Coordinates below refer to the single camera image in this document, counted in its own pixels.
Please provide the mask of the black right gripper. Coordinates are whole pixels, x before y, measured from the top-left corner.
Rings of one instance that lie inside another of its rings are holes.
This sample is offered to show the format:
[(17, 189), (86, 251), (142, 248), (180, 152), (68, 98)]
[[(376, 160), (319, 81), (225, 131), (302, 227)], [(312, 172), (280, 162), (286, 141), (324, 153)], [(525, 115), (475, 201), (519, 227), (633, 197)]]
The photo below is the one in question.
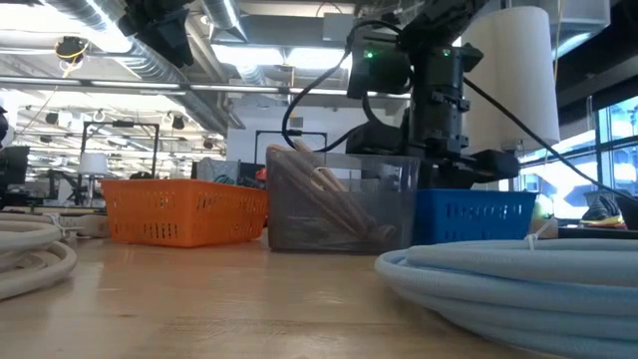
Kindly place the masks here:
[(419, 189), (471, 188), (477, 181), (515, 178), (519, 162), (511, 153), (484, 150), (466, 155), (469, 138), (463, 115), (471, 108), (464, 96), (465, 73), (482, 59), (470, 45), (434, 47), (406, 53), (411, 63), (409, 108), (392, 127), (373, 113), (371, 92), (361, 99), (367, 122), (346, 140), (350, 155), (413, 157), (420, 161)]

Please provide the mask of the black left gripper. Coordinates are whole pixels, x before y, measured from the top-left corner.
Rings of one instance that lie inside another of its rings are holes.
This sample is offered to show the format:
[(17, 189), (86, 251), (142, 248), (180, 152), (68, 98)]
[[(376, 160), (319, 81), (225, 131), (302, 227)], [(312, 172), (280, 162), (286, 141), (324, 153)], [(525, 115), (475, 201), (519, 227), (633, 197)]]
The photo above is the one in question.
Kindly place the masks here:
[(125, 36), (152, 31), (156, 52), (178, 68), (194, 63), (185, 29), (187, 0), (125, 0), (125, 14), (117, 21)]

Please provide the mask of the blue plastic basket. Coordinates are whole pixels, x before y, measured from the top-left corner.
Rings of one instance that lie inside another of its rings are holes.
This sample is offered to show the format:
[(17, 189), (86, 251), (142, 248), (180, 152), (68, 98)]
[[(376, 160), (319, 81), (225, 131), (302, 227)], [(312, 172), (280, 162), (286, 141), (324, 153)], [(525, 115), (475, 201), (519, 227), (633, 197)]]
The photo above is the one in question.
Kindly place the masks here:
[(412, 244), (522, 239), (528, 233), (536, 197), (529, 191), (420, 190)]

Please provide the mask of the grey transparent plastic bin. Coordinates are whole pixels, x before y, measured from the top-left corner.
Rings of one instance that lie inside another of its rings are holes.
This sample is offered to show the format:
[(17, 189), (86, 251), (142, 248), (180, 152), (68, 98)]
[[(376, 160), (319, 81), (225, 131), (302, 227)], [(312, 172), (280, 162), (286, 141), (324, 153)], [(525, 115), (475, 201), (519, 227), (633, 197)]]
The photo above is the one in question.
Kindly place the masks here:
[(412, 243), (414, 158), (266, 150), (273, 251), (380, 254)]

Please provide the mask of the yellow black ceiling reel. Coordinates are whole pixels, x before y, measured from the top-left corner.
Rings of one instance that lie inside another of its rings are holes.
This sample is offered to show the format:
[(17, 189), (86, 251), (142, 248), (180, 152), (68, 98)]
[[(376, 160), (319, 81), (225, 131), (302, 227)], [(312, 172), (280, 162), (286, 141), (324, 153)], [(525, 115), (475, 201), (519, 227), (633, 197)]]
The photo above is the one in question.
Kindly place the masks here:
[(65, 36), (54, 45), (54, 52), (58, 59), (67, 64), (81, 64), (90, 43), (80, 37)]

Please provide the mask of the small white background lamp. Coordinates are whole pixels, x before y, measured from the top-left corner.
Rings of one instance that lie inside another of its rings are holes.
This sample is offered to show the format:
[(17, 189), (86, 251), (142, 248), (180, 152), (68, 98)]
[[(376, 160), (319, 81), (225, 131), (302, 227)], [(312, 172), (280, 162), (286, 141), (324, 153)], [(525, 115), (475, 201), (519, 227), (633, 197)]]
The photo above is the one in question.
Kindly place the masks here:
[(87, 176), (106, 176), (109, 173), (108, 157), (99, 153), (82, 153), (78, 173)]

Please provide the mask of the grey and yellow shoe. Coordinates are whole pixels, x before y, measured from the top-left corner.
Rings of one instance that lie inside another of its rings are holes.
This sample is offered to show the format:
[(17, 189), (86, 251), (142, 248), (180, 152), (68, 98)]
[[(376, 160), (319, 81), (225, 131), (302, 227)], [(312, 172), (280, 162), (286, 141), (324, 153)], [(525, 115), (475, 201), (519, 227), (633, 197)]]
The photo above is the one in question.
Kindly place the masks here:
[(627, 228), (615, 197), (607, 194), (598, 194), (593, 198), (580, 223), (590, 227)]

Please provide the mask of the orange plastic basket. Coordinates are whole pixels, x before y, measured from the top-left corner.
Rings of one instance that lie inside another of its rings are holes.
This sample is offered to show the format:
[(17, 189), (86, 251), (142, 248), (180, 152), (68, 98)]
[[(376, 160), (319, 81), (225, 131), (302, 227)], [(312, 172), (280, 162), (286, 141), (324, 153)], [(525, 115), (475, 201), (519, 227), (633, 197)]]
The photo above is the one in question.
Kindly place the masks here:
[(200, 247), (241, 243), (262, 233), (263, 189), (196, 179), (103, 179), (112, 240)]

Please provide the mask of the black background monitor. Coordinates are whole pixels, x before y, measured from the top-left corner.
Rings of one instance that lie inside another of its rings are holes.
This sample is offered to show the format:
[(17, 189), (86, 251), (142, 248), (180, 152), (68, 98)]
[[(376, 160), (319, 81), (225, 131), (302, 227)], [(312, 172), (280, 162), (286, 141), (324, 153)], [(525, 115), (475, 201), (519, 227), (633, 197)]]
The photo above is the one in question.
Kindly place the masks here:
[(10, 184), (24, 184), (30, 148), (25, 146), (3, 148), (0, 151), (0, 192)]

